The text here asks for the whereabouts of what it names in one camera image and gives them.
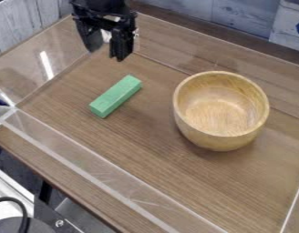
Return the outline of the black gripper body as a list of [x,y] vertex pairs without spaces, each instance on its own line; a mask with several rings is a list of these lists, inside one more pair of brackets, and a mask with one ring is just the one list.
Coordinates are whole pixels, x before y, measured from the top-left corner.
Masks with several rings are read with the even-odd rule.
[[136,12],[126,0],[69,0],[75,26],[85,32],[93,30],[124,31],[136,29]]

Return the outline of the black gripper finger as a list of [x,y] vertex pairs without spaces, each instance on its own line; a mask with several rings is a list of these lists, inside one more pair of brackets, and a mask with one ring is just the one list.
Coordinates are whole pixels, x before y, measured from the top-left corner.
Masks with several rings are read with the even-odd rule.
[[121,62],[133,52],[134,27],[114,28],[109,41],[109,57]]
[[91,53],[102,46],[101,27],[98,26],[97,22],[90,19],[75,19],[74,24],[83,46]]

